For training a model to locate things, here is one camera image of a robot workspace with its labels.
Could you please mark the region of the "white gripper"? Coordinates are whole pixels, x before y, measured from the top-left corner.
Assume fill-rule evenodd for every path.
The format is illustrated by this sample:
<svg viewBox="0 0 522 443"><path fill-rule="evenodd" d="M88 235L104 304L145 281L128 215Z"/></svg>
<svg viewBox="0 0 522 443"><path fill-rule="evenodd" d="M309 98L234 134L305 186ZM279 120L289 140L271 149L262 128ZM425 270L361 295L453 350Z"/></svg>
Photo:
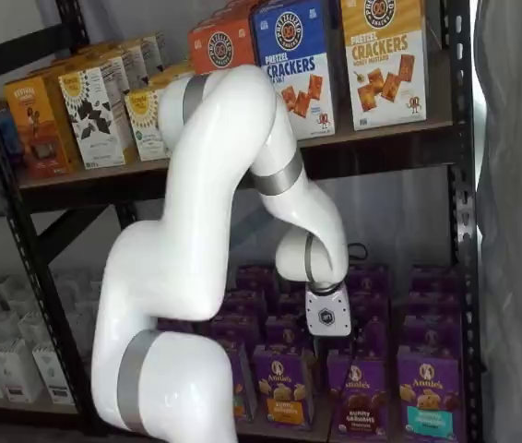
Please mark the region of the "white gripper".
<svg viewBox="0 0 522 443"><path fill-rule="evenodd" d="M341 353L355 351L350 300L344 281L329 286L308 283L305 289L305 317L308 330L313 335L314 356L318 364L326 364L330 345L328 337L342 337L337 344Z"/></svg>

